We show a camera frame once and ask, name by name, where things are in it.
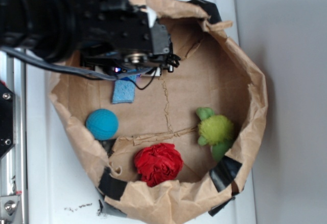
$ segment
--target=blue sponge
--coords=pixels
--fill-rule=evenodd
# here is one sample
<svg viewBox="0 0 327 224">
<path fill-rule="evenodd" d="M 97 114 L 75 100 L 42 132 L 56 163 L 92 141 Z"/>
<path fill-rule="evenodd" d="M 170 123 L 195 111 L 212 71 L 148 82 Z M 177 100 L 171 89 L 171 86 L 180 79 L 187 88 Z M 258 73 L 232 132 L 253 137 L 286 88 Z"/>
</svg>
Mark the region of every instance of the blue sponge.
<svg viewBox="0 0 327 224">
<path fill-rule="evenodd" d="M 129 76 L 129 79 L 136 82 L 136 75 Z M 135 85 L 130 81 L 117 80 L 114 83 L 112 103 L 133 103 L 135 96 Z"/>
</svg>

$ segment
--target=gray wall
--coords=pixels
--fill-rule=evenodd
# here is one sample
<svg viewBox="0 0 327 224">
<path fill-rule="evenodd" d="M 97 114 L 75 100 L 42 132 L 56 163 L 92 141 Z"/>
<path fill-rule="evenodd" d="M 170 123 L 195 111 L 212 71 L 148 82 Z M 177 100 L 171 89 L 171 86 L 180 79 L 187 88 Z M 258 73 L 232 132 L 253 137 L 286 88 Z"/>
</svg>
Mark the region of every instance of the gray wall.
<svg viewBox="0 0 327 224">
<path fill-rule="evenodd" d="M 327 223 L 327 0 L 236 2 L 240 45 L 269 90 L 257 222 Z"/>
</svg>

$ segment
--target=yellow-green ball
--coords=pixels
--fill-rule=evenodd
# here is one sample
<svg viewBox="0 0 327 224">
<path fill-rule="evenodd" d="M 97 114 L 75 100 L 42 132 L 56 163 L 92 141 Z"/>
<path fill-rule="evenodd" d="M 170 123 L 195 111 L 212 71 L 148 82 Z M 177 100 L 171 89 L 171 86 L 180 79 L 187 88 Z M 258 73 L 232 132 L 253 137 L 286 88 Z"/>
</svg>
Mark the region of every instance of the yellow-green ball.
<svg viewBox="0 0 327 224">
<path fill-rule="evenodd" d="M 214 146 L 234 138 L 234 124 L 223 115 L 214 115 L 201 121 L 199 133 Z"/>
</svg>

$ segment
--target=blue ball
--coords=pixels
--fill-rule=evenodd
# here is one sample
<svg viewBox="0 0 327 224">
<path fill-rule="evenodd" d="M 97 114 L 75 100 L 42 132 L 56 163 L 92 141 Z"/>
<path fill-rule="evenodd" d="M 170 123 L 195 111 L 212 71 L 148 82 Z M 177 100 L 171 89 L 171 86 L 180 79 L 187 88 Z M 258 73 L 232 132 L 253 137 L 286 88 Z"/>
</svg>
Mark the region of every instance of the blue ball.
<svg viewBox="0 0 327 224">
<path fill-rule="evenodd" d="M 86 119 L 86 128 L 90 130 L 95 139 L 105 141 L 117 132 L 118 118 L 112 111 L 98 109 Z"/>
</svg>

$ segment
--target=bolt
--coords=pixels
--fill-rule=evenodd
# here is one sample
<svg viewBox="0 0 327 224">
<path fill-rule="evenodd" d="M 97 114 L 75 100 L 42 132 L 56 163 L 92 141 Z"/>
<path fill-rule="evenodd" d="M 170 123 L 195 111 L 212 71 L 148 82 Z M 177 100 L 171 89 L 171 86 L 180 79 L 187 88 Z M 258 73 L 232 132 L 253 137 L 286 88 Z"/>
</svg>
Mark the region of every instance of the bolt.
<svg viewBox="0 0 327 224">
<path fill-rule="evenodd" d="M 11 215 L 16 210 L 16 203 L 12 200 L 9 200 L 8 202 L 5 203 L 5 210 L 9 215 Z"/>
<path fill-rule="evenodd" d="M 3 95 L 2 95 L 2 98 L 4 98 L 5 100 L 11 100 L 11 95 L 10 95 L 10 93 L 4 93 Z"/>
<path fill-rule="evenodd" d="M 9 146 L 9 145 L 11 144 L 11 140 L 10 140 L 10 139 L 6 139 L 6 140 L 5 140 L 5 144 L 6 144 L 7 146 Z"/>
</svg>

